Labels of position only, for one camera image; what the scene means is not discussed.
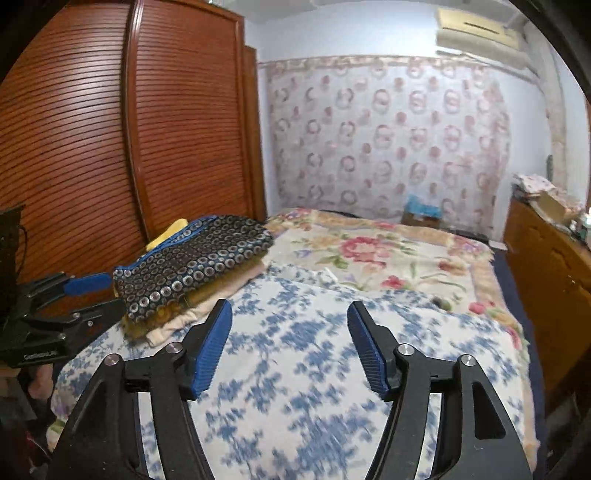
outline wooden dresser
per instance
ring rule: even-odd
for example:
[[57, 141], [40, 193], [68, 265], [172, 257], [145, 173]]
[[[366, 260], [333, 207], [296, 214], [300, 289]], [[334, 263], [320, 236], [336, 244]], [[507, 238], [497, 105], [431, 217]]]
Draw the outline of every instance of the wooden dresser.
[[567, 374], [591, 345], [591, 252], [515, 199], [505, 243], [521, 301], [535, 327], [546, 397], [555, 404], [567, 394]]

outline louvered wardrobe door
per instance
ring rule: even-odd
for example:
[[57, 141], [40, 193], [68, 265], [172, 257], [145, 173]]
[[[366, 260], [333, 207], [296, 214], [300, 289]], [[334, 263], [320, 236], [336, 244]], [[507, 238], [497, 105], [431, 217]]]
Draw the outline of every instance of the louvered wardrobe door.
[[0, 85], [0, 210], [27, 205], [21, 281], [111, 271], [144, 245], [121, 122], [128, 12], [62, 9]]
[[198, 1], [146, 0], [135, 7], [129, 136], [152, 235], [178, 218], [252, 215], [242, 18]]

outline blue flower pattern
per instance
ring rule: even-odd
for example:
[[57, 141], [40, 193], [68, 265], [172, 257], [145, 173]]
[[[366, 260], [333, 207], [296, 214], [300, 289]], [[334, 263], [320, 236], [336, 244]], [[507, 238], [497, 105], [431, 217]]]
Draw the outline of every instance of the blue flower pattern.
[[[353, 300], [426, 355], [455, 360], [474, 354], [523, 436], [517, 353], [497, 322], [443, 312], [423, 293], [361, 294], [338, 285], [330, 272], [293, 265], [271, 264], [229, 300], [233, 325], [225, 350], [209, 391], [190, 405], [217, 478], [365, 477], [391, 406], [369, 389], [351, 341], [346, 308]], [[52, 409], [65, 420], [108, 353], [131, 359], [159, 349], [130, 343], [113, 327], [64, 367]], [[431, 471], [440, 405], [441, 396], [432, 394], [418, 479]], [[164, 479], [149, 394], [140, 394], [139, 409], [148, 471]]]

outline dark blue bed sheet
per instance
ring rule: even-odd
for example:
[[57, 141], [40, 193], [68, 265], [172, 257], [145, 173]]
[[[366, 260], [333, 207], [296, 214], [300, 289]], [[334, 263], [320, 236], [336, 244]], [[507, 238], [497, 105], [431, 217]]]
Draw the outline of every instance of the dark blue bed sheet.
[[530, 383], [534, 396], [535, 433], [541, 443], [538, 449], [538, 463], [534, 472], [534, 480], [541, 480], [545, 475], [547, 455], [546, 424], [544, 419], [545, 399], [544, 377], [542, 375], [538, 349], [535, 345], [534, 325], [525, 313], [521, 300], [519, 299], [517, 285], [507, 263], [506, 252], [500, 250], [494, 250], [494, 252], [495, 259], [493, 260], [493, 267], [501, 285], [505, 303], [509, 311], [513, 314], [513, 317], [522, 325], [525, 339], [530, 343], [528, 351], [530, 353]]

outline silver bolt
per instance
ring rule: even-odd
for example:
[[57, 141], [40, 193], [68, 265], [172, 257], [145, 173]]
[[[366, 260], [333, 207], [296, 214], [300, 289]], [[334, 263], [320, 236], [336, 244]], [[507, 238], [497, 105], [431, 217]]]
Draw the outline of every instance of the silver bolt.
[[181, 342], [169, 343], [166, 346], [166, 351], [168, 353], [170, 353], [171, 355], [174, 355], [175, 353], [179, 353], [182, 349], [183, 349], [183, 344]]
[[407, 343], [403, 343], [402, 345], [398, 345], [398, 351], [406, 356], [411, 356], [414, 353], [414, 347]]
[[476, 359], [472, 355], [462, 355], [462, 363], [467, 367], [476, 365]]
[[119, 355], [117, 355], [116, 353], [111, 353], [110, 355], [107, 355], [105, 357], [103, 362], [105, 362], [105, 365], [107, 365], [108, 367], [112, 367], [113, 365], [119, 363]]

